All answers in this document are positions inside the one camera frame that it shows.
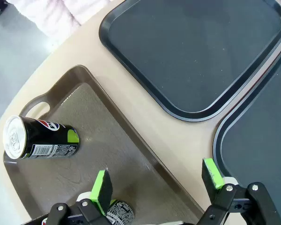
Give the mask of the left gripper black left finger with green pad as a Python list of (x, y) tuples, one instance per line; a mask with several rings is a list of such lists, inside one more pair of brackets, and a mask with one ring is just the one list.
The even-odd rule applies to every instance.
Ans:
[(108, 171), (100, 170), (89, 197), (72, 206), (57, 203), (48, 213), (47, 225), (109, 225), (107, 212), (113, 192)]

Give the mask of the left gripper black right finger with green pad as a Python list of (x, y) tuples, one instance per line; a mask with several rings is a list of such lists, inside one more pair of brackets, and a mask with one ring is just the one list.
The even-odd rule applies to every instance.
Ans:
[(212, 158), (202, 160), (202, 180), (211, 205), (200, 225), (223, 225), (231, 213), (239, 213), (248, 225), (281, 225), (281, 217), (261, 182), (240, 186), (234, 177), (222, 177)]

